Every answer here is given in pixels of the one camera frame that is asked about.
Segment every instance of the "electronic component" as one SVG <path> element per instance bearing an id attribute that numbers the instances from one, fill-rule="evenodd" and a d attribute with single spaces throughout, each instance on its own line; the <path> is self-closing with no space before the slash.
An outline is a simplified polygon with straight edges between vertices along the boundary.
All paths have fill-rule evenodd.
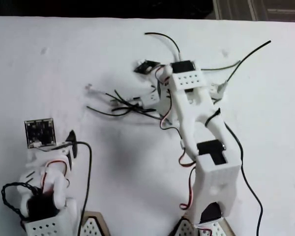
<path id="1" fill-rule="evenodd" d="M 141 65 L 134 69 L 134 72 L 147 75 L 160 64 L 161 63 L 159 62 L 145 60 Z"/>
<path id="2" fill-rule="evenodd" d="M 52 118 L 24 121 L 24 124 L 28 148 L 34 148 L 35 144 L 39 142 L 41 143 L 40 147 L 56 144 L 54 120 Z"/>
<path id="3" fill-rule="evenodd" d="M 171 66 L 173 68 L 173 73 L 175 74 L 195 70 L 194 64 L 189 60 L 174 62 Z"/>

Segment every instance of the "red wire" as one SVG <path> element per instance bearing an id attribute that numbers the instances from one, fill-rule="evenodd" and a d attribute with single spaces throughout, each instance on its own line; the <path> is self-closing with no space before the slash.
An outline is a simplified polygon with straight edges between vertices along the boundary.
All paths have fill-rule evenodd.
<path id="1" fill-rule="evenodd" d="M 64 163 L 64 164 L 65 164 L 64 176 L 67 174 L 67 169 L 68 169 L 68 167 L 67 167 L 67 163 L 66 163 L 65 161 L 62 161 L 62 160 L 51 161 L 51 162 L 49 162 L 49 163 L 47 164 L 46 167 L 48 167 L 50 164 L 53 164 L 53 163 Z M 43 180 L 42 180 L 42 184 L 41 184 L 41 186 L 42 186 L 42 191 L 44 191 L 46 175 L 47 175 L 47 173 L 45 172 L 44 177 L 43 177 Z"/>
<path id="2" fill-rule="evenodd" d="M 211 229 L 205 229 L 205 228 L 201 228 L 200 230 L 202 231 L 209 231 L 210 232 L 210 235 L 209 236 L 212 236 L 212 230 Z"/>
<path id="3" fill-rule="evenodd" d="M 180 203 L 179 207 L 182 210 L 188 210 L 192 204 L 192 199 L 193 199 L 193 190 L 192 190 L 192 186 L 191 186 L 191 174 L 192 172 L 196 169 L 196 167 L 192 168 L 192 170 L 190 171 L 190 175 L 189 175 L 189 200 L 188 200 L 188 204 L 185 203 Z"/>
<path id="4" fill-rule="evenodd" d="M 185 154 L 186 154 L 186 148 L 183 149 L 183 153 L 182 153 L 182 155 L 180 156 L 180 158 L 178 159 L 179 164 L 180 164 L 182 167 L 191 167 L 191 166 L 193 166 L 193 165 L 196 163 L 196 161 L 193 161 L 193 162 L 190 162 L 190 163 L 186 163 L 186 164 L 181 163 L 181 160 L 182 160 L 182 158 L 185 156 Z"/>
<path id="5" fill-rule="evenodd" d="M 64 176 L 67 174 L 68 167 L 67 167 L 67 163 L 65 161 L 62 161 L 62 160 L 51 161 L 51 162 L 49 162 L 47 164 L 46 167 L 48 167 L 50 164 L 53 164 L 53 163 L 63 163 L 63 164 L 65 164 Z"/>

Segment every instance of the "white surface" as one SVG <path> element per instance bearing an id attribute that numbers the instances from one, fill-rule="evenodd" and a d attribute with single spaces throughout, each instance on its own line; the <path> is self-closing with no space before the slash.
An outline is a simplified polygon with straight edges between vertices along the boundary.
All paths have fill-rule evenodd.
<path id="1" fill-rule="evenodd" d="M 87 210 L 102 212 L 112 235 L 171 231 L 188 197 L 189 170 L 178 164 L 176 132 L 139 115 L 108 118 L 85 108 L 108 111 L 98 97 L 85 96 L 88 83 L 125 95 L 150 91 L 132 72 L 134 63 L 171 62 L 174 47 L 145 31 L 172 36 L 183 58 L 199 59 L 203 67 L 232 64 L 272 40 L 231 79 L 222 115 L 243 144 L 247 178 L 264 204 L 260 235 L 295 235 L 295 23 L 0 18 L 0 190 L 19 178 L 26 162 L 23 121 L 53 117 L 57 140 L 74 129 L 93 147 Z M 210 78 L 221 82 L 229 73 Z M 211 137 L 198 129 L 202 140 Z M 87 164 L 81 146 L 70 186 L 80 203 Z M 228 221 L 237 236 L 253 236 L 259 207 L 242 177 L 237 186 Z M 1 196 L 0 235 L 24 235 Z"/>

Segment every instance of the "black wire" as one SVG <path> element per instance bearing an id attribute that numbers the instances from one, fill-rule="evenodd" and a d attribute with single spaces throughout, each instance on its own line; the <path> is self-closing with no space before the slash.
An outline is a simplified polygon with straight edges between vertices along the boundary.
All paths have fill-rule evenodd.
<path id="1" fill-rule="evenodd" d="M 163 34 L 163 33 L 156 33 L 156 32 L 146 32 L 146 33 L 144 33 L 144 34 L 145 34 L 145 35 L 154 34 L 154 35 L 160 35 L 160 36 L 163 36 L 163 37 L 168 38 L 170 41 L 172 41 L 172 42 L 175 44 L 175 46 L 176 46 L 178 52 L 180 53 L 180 49 L 179 49 L 178 45 L 177 45 L 176 42 L 175 42 L 172 38 L 170 38 L 168 35 L 165 35 L 165 34 Z"/>
<path id="2" fill-rule="evenodd" d="M 245 172 L 244 172 L 244 166 L 243 166 L 244 165 L 244 163 L 243 163 L 244 150 L 242 148 L 242 145 L 241 145 L 239 139 L 237 138 L 237 136 L 235 135 L 235 133 L 231 130 L 231 128 L 226 123 L 225 123 L 225 126 L 228 129 L 228 131 L 231 133 L 231 135 L 233 136 L 233 138 L 236 140 L 236 142 L 237 142 L 237 144 L 239 146 L 239 149 L 240 149 L 240 159 L 241 159 L 241 168 L 240 169 L 241 169 L 242 176 L 244 178 L 244 181 L 245 181 L 247 187 L 249 188 L 249 190 L 252 193 L 252 195 L 254 195 L 255 199 L 257 200 L 257 202 L 258 202 L 258 204 L 260 206 L 260 215 L 259 215 L 258 224 L 257 224 L 257 231 L 256 231 L 256 235 L 259 236 L 259 229 L 260 229 L 261 218 L 262 218 L 262 214 L 263 214 L 264 208 L 262 206 L 261 201 L 257 197 L 256 193 L 250 187 L 250 185 L 248 183 L 248 180 L 246 178 L 246 175 L 245 175 Z"/>
<path id="3" fill-rule="evenodd" d="M 231 79 L 231 77 L 234 75 L 234 73 L 237 71 L 238 67 L 240 67 L 240 65 L 248 58 L 250 57 L 252 54 L 254 54 L 256 51 L 258 51 L 260 48 L 263 48 L 265 45 L 269 44 L 271 42 L 271 40 L 269 40 L 268 42 L 264 43 L 263 45 L 259 46 L 258 48 L 256 48 L 255 50 L 253 50 L 251 53 L 249 53 L 243 60 L 240 61 L 240 63 L 237 65 L 237 67 L 235 68 L 235 70 L 232 72 L 232 74 L 229 76 L 229 78 L 227 79 L 227 82 Z"/>
<path id="4" fill-rule="evenodd" d="M 121 116 L 124 116 L 124 115 L 126 115 L 126 114 L 128 114 L 128 113 L 130 113 L 132 111 L 131 109 L 129 109 L 128 111 L 126 111 L 124 113 L 121 113 L 121 114 L 109 114 L 109 113 L 106 113 L 106 112 L 101 112 L 101 111 L 99 111 L 99 110 L 97 110 L 95 108 L 92 108 L 90 106 L 87 106 L 87 108 L 89 108 L 92 111 L 95 111 L 95 112 L 98 112 L 100 114 L 107 115 L 107 116 L 110 116 L 110 117 L 121 117 Z"/>
<path id="5" fill-rule="evenodd" d="M 171 92 L 170 92 L 170 90 L 167 90 L 167 91 L 168 91 L 168 94 L 169 94 L 170 105 L 169 105 L 168 112 L 165 114 L 165 116 L 168 115 L 168 113 L 171 111 L 172 106 L 173 106 Z M 168 130 L 168 129 L 174 129 L 174 130 L 176 130 L 176 131 L 178 132 L 179 136 L 180 136 L 180 139 L 182 139 L 182 136 L 181 136 L 179 130 L 178 130 L 176 127 L 163 128 L 163 127 L 162 127 L 162 119 L 161 119 L 161 122 L 159 123 L 159 127 L 160 127 L 160 129 L 162 129 L 162 130 Z"/>
<path id="6" fill-rule="evenodd" d="M 229 68 L 232 68 L 232 67 L 236 66 L 238 63 L 240 63 L 240 60 L 237 61 L 233 65 L 229 65 L 229 66 L 225 66 L 225 67 L 221 67 L 221 68 L 204 68 L 204 69 L 201 69 L 201 70 L 202 71 L 225 70 L 225 69 L 229 69 Z"/>
<path id="7" fill-rule="evenodd" d="M 8 208 L 10 208 L 12 211 L 14 211 L 15 213 L 17 213 L 19 215 L 19 217 L 21 218 L 21 220 L 26 220 L 26 217 L 24 217 L 21 213 L 21 210 L 18 209 L 18 208 L 15 208 L 14 206 L 12 206 L 7 200 L 6 200 L 6 194 L 5 194 L 5 190 L 6 188 L 8 187 L 12 187 L 12 186 L 22 186 L 24 188 L 28 188 L 32 194 L 34 196 L 37 196 L 37 195 L 40 195 L 42 194 L 42 191 L 41 189 L 37 188 L 37 187 L 34 187 L 28 183 L 21 183 L 21 182 L 13 182 L 13 183 L 8 183 L 6 185 L 4 185 L 2 187 L 2 190 L 1 190 L 1 196 L 2 196 L 2 201 L 3 201 L 3 204 L 5 204 Z"/>
<path id="8" fill-rule="evenodd" d="M 212 120 L 214 117 L 216 117 L 217 115 L 221 114 L 221 109 L 217 109 L 216 112 L 214 112 L 213 115 L 211 115 L 205 122 L 205 127 L 207 127 L 208 123 L 210 122 L 210 120 Z"/>

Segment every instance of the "cable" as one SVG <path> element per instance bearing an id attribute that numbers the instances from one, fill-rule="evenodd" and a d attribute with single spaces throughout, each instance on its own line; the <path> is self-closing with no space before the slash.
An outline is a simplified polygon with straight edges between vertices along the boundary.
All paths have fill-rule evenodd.
<path id="1" fill-rule="evenodd" d="M 160 127 L 160 129 L 162 129 L 162 130 L 175 129 L 175 130 L 178 132 L 178 134 L 179 134 L 179 136 L 180 136 L 180 139 L 182 139 L 182 136 L 181 136 L 179 130 L 178 130 L 176 127 L 163 128 L 163 121 L 164 121 L 164 120 L 166 119 L 166 117 L 168 116 L 169 112 L 170 112 L 171 109 L 172 109 L 172 105 L 173 105 L 173 104 L 172 104 L 172 96 L 171 96 L 171 92 L 170 92 L 169 89 L 167 90 L 167 93 L 169 94 L 170 105 L 169 105 L 168 112 L 167 112 L 167 113 L 163 116 L 163 118 L 161 119 L 161 121 L 160 121 L 160 123 L 159 123 L 159 127 Z"/>
<path id="2" fill-rule="evenodd" d="M 185 203 L 179 204 L 179 207 L 182 210 L 188 210 L 192 204 L 192 201 L 193 201 L 193 190 L 192 190 L 192 186 L 191 186 L 191 174 L 195 169 L 196 169 L 196 167 L 192 168 L 190 171 L 190 174 L 189 174 L 189 184 L 188 184 L 189 185 L 189 200 L 188 200 L 188 203 L 187 204 L 185 204 Z"/>
<path id="3" fill-rule="evenodd" d="M 154 35 L 160 35 L 160 36 L 163 36 L 163 37 L 168 38 L 170 41 L 172 41 L 172 42 L 175 44 L 175 46 L 176 46 L 178 52 L 180 53 L 180 49 L 179 49 L 178 45 L 177 45 L 176 42 L 175 42 L 172 38 L 170 38 L 168 35 L 165 35 L 165 34 L 163 34 L 163 33 L 156 33 L 156 32 L 146 32 L 146 33 L 144 33 L 144 34 L 145 34 L 145 35 L 154 34 Z"/>
<path id="4" fill-rule="evenodd" d="M 225 67 L 221 67 L 221 68 L 205 68 L 205 69 L 201 69 L 201 70 L 202 71 L 225 70 L 225 69 L 229 69 L 229 68 L 232 68 L 232 67 L 236 66 L 238 63 L 240 63 L 240 60 L 237 61 L 233 65 L 229 65 L 229 66 L 225 66 Z"/>
<path id="5" fill-rule="evenodd" d="M 245 56 L 245 58 L 243 60 L 240 61 L 240 63 L 237 65 L 237 67 L 235 68 L 235 70 L 232 72 L 232 74 L 229 76 L 229 78 L 227 79 L 227 82 L 231 79 L 231 77 L 234 75 L 234 73 L 237 71 L 237 69 L 240 67 L 240 65 L 248 58 L 250 57 L 252 54 L 254 54 L 256 51 L 258 51 L 260 48 L 263 48 L 265 45 L 269 44 L 271 42 L 271 40 L 269 40 L 268 42 L 264 43 L 263 45 L 259 46 L 258 48 L 256 48 L 255 50 L 253 50 L 251 53 L 249 53 L 247 56 Z"/>
<path id="6" fill-rule="evenodd" d="M 124 115 L 128 114 L 129 112 L 131 112 L 131 110 L 129 109 L 128 111 L 126 111 L 124 113 L 121 113 L 121 114 L 109 114 L 109 113 L 106 113 L 106 112 L 101 112 L 101 111 L 99 111 L 99 110 L 97 110 L 95 108 L 92 108 L 90 106 L 87 106 L 87 108 L 89 108 L 92 111 L 98 112 L 98 113 L 103 114 L 103 115 L 111 116 L 111 117 L 121 117 L 121 116 L 124 116 Z"/>
<path id="7" fill-rule="evenodd" d="M 227 128 L 227 130 L 231 133 L 231 135 L 233 136 L 233 138 L 235 139 L 235 141 L 237 142 L 239 149 L 240 149 L 240 159 L 241 159 L 241 173 L 242 176 L 244 178 L 244 181 L 247 185 L 247 187 L 249 188 L 250 192 L 252 193 L 252 195 L 255 197 L 255 199 L 257 200 L 259 206 L 260 206 L 260 215 L 259 215 L 259 219 L 258 219 L 258 223 L 257 223 L 257 230 L 256 230 L 256 235 L 259 236 L 259 229 L 260 229 L 260 224 L 261 224 L 261 218 L 262 218 L 262 214 L 264 211 L 264 208 L 262 206 L 261 201 L 259 200 L 258 196 L 256 195 L 256 193 L 253 191 L 253 189 L 251 188 L 251 186 L 248 183 L 248 180 L 246 178 L 245 172 L 244 172 L 244 166 L 243 166 L 243 157 L 244 157 L 244 150 L 242 148 L 242 145 L 239 141 L 239 139 L 237 138 L 236 134 L 231 130 L 231 128 L 225 123 L 225 126 Z"/>
<path id="8" fill-rule="evenodd" d="M 165 66 L 165 65 L 160 65 L 159 68 L 156 69 L 156 71 L 155 71 L 155 78 L 156 78 L 156 80 L 157 80 L 160 84 L 162 84 L 162 85 L 163 85 L 164 83 L 163 83 L 162 81 L 160 81 L 159 78 L 157 77 L 157 72 L 158 72 L 160 69 L 164 68 L 164 66 Z"/>
<path id="9" fill-rule="evenodd" d="M 28 183 L 20 183 L 20 182 L 8 183 L 2 187 L 1 196 L 2 196 L 2 200 L 3 200 L 3 204 L 5 204 L 8 208 L 10 208 L 12 211 L 17 213 L 19 215 L 19 217 L 21 218 L 21 220 L 26 220 L 26 217 L 24 217 L 22 215 L 21 210 L 18 208 L 15 208 L 6 200 L 5 190 L 6 190 L 6 188 L 11 187 L 11 186 L 22 186 L 24 188 L 28 188 L 34 196 L 40 195 L 42 193 L 41 189 L 36 188 Z"/>
<path id="10" fill-rule="evenodd" d="M 182 155 L 180 156 L 180 158 L 178 159 L 178 163 L 179 163 L 182 167 L 191 167 L 191 166 L 193 166 L 193 165 L 196 163 L 196 161 L 193 161 L 193 162 L 190 162 L 190 163 L 185 163 L 185 164 L 181 162 L 181 160 L 182 160 L 182 158 L 185 156 L 185 154 L 186 154 L 186 148 L 183 149 L 183 153 L 182 153 Z"/>
<path id="11" fill-rule="evenodd" d="M 205 122 L 205 127 L 207 127 L 208 123 L 216 116 L 218 116 L 219 114 L 221 114 L 221 109 L 218 108 L 216 112 L 214 112 L 213 115 L 211 115 Z"/>

